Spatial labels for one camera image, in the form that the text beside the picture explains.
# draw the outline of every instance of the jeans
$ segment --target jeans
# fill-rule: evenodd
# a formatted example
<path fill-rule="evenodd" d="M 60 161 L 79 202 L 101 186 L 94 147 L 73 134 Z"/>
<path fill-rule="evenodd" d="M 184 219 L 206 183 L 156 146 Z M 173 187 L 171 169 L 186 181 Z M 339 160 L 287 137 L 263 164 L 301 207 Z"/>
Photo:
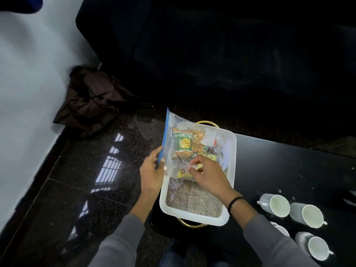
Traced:
<path fill-rule="evenodd" d="M 187 246 L 186 243 L 173 242 L 164 253 L 159 267 L 184 267 Z M 209 251 L 205 253 L 205 256 L 207 257 L 208 267 L 229 267 L 229 264 L 224 261 L 223 256 L 219 252 Z"/>

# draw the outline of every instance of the wall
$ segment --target wall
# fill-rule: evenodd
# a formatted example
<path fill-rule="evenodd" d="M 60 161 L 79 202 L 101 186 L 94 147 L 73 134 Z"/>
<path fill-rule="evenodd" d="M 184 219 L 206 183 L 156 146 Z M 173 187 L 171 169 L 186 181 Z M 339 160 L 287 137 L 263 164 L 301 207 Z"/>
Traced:
<path fill-rule="evenodd" d="M 74 65 L 96 57 L 75 26 L 83 0 L 0 12 L 0 230 L 63 130 L 52 123 Z"/>

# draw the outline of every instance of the mug handle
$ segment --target mug handle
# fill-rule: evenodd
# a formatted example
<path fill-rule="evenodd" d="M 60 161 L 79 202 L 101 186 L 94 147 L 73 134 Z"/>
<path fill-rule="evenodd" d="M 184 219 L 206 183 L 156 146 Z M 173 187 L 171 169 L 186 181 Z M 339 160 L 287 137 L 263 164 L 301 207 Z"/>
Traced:
<path fill-rule="evenodd" d="M 257 204 L 260 204 L 260 205 L 263 205 L 263 206 L 268 206 L 268 203 L 260 202 L 260 201 L 258 201 Z"/>

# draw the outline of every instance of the black floor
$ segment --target black floor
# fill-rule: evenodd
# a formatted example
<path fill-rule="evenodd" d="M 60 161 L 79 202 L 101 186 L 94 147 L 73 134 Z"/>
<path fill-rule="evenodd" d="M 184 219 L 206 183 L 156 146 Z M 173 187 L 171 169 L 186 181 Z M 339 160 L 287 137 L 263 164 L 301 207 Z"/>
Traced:
<path fill-rule="evenodd" d="M 300 133 L 292 126 L 281 128 L 179 105 L 170 110 L 190 121 L 213 121 L 233 132 L 356 157 L 353 137 L 318 137 Z M 57 145 L 60 157 L 49 176 L 37 177 L 1 233 L 0 265 L 87 266 L 100 242 L 116 229 L 138 199 L 139 167 L 150 151 L 161 145 L 165 116 L 166 107 L 138 106 L 122 111 L 89 139 L 61 136 Z M 136 266 L 158 266 L 170 243 L 146 223 Z M 198 248 L 192 248 L 188 255 L 190 266 L 204 266 Z"/>

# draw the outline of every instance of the brown cloth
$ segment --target brown cloth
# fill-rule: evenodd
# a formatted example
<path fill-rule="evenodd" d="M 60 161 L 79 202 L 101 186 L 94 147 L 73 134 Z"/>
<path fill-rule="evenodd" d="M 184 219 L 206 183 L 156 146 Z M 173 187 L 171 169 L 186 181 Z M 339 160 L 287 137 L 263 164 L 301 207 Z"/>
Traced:
<path fill-rule="evenodd" d="M 118 115 L 119 102 L 137 97 L 120 85 L 120 82 L 96 68 L 75 67 L 65 101 L 54 123 L 82 130 L 81 137 L 92 135 Z"/>

